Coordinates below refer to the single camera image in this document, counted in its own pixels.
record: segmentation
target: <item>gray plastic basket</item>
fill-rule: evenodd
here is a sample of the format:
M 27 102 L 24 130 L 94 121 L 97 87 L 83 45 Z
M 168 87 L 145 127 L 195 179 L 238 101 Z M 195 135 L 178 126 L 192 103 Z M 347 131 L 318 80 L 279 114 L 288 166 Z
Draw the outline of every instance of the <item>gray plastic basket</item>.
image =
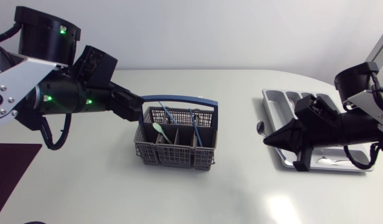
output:
M 146 165 L 195 168 L 209 170 L 214 164 L 214 150 L 217 139 L 217 102 L 189 96 L 144 96 L 149 101 L 181 101 L 214 107 L 213 111 L 192 110 L 201 137 L 197 140 L 192 117 L 188 109 L 167 108 L 176 120 L 174 124 L 162 107 L 149 107 L 140 120 L 135 136 L 136 155 Z M 174 143 L 169 144 L 154 128 L 159 123 L 166 136 Z

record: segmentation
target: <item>robotic arm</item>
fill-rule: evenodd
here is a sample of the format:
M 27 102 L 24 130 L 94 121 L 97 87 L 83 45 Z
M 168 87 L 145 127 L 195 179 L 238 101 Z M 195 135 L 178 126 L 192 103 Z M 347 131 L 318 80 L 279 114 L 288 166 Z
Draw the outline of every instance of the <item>robotic arm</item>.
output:
M 64 145 L 72 113 L 112 110 L 123 119 L 139 119 L 144 100 L 110 81 L 117 59 L 86 46 L 73 64 L 78 27 L 23 6 L 17 6 L 14 20 L 0 35 L 1 42 L 21 30 L 19 54 L 0 47 L 0 125 L 17 119 L 41 131 L 47 147 L 56 150 Z M 57 143 L 46 114 L 66 114 Z
M 298 171 L 308 171 L 314 147 L 344 146 L 349 160 L 360 169 L 371 168 L 379 150 L 383 150 L 383 88 L 377 74 L 383 66 L 383 35 L 367 61 L 335 77 L 335 87 L 345 113 L 331 109 L 321 97 L 306 96 L 295 106 L 298 119 L 275 131 L 263 142 L 297 155 L 293 163 Z M 355 160 L 348 145 L 374 142 L 371 161 Z

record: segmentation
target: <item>white wall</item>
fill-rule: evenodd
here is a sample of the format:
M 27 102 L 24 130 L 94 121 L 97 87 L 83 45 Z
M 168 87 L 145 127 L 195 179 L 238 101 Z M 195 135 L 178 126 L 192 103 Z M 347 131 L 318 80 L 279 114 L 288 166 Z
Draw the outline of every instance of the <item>white wall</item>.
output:
M 0 33 L 16 5 L 79 26 L 78 55 L 93 45 L 118 69 L 257 68 L 332 83 L 383 33 L 383 0 L 0 0 Z M 16 52 L 18 37 L 2 46 Z

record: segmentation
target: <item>white table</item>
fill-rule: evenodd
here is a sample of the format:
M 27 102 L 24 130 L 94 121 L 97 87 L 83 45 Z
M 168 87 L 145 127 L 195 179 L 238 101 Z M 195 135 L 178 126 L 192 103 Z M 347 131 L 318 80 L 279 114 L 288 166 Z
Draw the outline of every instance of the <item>white table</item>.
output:
M 321 91 L 340 104 L 333 86 L 269 70 L 130 70 L 113 81 L 141 96 L 218 101 L 216 164 L 209 172 L 146 166 L 135 155 L 138 123 L 75 114 L 64 147 L 41 149 L 0 223 L 383 223 L 383 152 L 371 173 L 296 172 L 256 132 L 267 121 L 263 88 Z M 49 121 L 56 140 L 64 116 Z M 0 127 L 0 142 L 42 137 L 13 121 Z

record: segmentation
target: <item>green-handled utensil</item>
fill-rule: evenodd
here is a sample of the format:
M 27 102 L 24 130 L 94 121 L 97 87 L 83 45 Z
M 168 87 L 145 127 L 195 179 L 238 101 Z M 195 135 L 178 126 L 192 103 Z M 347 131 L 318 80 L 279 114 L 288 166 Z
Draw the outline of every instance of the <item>green-handled utensil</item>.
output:
M 155 129 L 157 132 L 161 133 L 161 134 L 164 136 L 164 138 L 168 141 L 168 143 L 173 144 L 173 143 L 171 142 L 171 140 L 169 140 L 169 138 L 165 135 L 164 130 L 162 130 L 161 125 L 159 125 L 158 123 L 153 123 L 153 127 L 154 127 L 154 129 Z

